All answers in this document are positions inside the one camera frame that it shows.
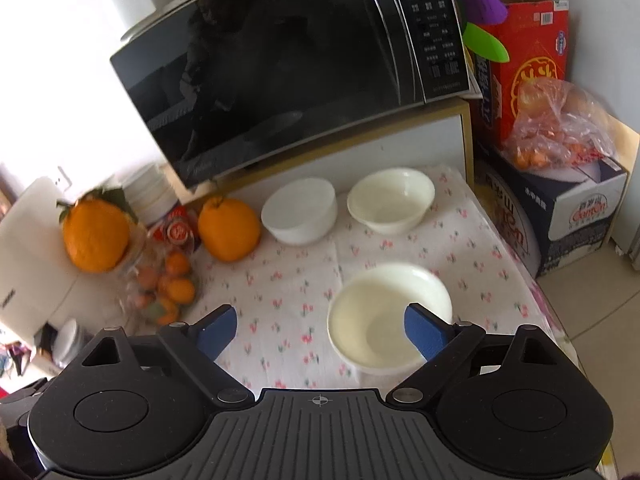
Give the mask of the blue white cardboard box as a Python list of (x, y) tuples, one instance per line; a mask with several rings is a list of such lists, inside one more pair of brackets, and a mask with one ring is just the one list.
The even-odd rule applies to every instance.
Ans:
[(484, 146), (475, 151), (475, 174), (495, 227), (532, 278), (602, 246), (628, 176), (609, 157), (579, 167), (521, 171)]

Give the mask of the purple green plush toy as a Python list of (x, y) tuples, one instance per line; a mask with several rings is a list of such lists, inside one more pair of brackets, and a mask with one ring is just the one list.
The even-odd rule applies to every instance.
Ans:
[(454, 0), (460, 18), (465, 47), (495, 63), (507, 63), (510, 54), (504, 44), (482, 25), (500, 25), (508, 18), (508, 9), (500, 0)]

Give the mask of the red cardboard box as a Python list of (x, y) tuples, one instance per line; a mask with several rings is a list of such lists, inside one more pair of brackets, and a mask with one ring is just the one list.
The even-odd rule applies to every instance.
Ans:
[(518, 90), (529, 79), (564, 79), (568, 58), (570, 4), (566, 0), (500, 0), (506, 20), (483, 28), (506, 47), (510, 61), (476, 56), (475, 78), (482, 99), (472, 108), (473, 125), (485, 140), (503, 144), (518, 116)]

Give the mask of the orange on jar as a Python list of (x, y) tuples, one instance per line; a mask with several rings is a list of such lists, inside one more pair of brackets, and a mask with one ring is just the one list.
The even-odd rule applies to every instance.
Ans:
[(66, 254), (79, 270), (110, 272), (128, 248), (129, 220), (105, 200), (80, 200), (63, 211), (62, 235)]

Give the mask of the plastic bag of oranges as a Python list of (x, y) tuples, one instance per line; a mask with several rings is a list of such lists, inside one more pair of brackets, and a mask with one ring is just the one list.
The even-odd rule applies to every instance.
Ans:
[(584, 89), (534, 78), (518, 90), (518, 116), (501, 155), (516, 169), (578, 167), (616, 154), (608, 113)]

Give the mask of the orange on table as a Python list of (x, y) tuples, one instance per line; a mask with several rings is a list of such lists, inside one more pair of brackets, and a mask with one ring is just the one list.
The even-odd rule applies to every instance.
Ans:
[(201, 209), (198, 232), (215, 259), (232, 263), (254, 252), (262, 237), (262, 224), (242, 200), (214, 196)]

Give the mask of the red tin can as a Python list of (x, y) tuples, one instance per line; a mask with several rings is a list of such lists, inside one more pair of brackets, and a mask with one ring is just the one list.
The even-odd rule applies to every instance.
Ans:
[(200, 246), (196, 221), (185, 206), (176, 205), (150, 229), (149, 237), (192, 255)]

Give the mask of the black microwave oven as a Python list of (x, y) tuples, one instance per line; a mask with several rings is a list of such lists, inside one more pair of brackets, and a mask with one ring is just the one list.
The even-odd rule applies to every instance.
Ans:
[(454, 0), (176, 0), (111, 63), (188, 188), (471, 89)]

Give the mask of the small cream bowl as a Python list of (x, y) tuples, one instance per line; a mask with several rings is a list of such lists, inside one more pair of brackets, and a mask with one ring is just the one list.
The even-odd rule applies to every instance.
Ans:
[(349, 214), (381, 235), (405, 234), (418, 226), (435, 199), (435, 185), (424, 172), (390, 168), (369, 174), (347, 196)]

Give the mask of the glass jar of kumquats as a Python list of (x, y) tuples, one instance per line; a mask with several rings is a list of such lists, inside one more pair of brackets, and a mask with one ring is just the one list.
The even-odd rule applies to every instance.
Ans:
[(113, 274), (122, 310), (155, 326), (177, 322), (198, 298), (190, 255), (146, 234), (134, 234)]

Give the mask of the white speckled bowl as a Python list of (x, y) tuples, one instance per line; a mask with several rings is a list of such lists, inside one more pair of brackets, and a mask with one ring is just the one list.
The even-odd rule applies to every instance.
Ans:
[(318, 242), (332, 230), (337, 219), (334, 186), (321, 178), (295, 180), (268, 198), (260, 218), (280, 243), (305, 246)]

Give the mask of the large cream bowl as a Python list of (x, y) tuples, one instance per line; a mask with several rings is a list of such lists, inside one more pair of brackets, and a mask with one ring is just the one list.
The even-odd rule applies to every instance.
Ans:
[(332, 299), (326, 330), (341, 359), (376, 376), (408, 372), (424, 359), (405, 334), (406, 307), (416, 302), (444, 322), (452, 302), (442, 281), (410, 263), (385, 263), (352, 278)]

